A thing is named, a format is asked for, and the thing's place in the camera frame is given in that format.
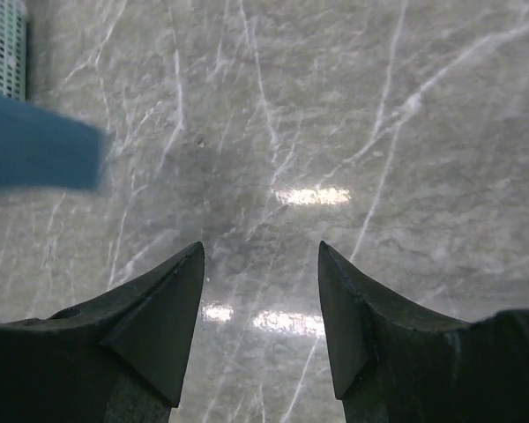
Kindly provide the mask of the teal tank top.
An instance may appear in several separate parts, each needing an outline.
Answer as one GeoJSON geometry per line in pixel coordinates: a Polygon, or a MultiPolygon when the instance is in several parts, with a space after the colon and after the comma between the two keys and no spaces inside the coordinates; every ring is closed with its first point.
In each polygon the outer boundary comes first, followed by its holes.
{"type": "Polygon", "coordinates": [[[0,191],[95,191],[107,141],[95,126],[0,94],[0,191]]]}

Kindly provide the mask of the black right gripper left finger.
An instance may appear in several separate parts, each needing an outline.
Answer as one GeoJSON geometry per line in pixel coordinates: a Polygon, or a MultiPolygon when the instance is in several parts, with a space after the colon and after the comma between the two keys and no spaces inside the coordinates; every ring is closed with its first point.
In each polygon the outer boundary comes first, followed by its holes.
{"type": "Polygon", "coordinates": [[[204,275],[204,246],[197,241],[147,273],[48,320],[67,328],[103,325],[99,346],[176,408],[204,275]]]}

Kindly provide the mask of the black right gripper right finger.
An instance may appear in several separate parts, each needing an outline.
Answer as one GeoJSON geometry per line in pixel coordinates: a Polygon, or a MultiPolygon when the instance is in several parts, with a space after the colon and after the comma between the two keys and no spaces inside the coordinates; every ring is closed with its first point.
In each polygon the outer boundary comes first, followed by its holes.
{"type": "Polygon", "coordinates": [[[318,248],[318,289],[335,397],[346,400],[380,360],[376,321],[413,333],[452,330],[466,322],[437,313],[369,277],[325,241],[318,248]]]}

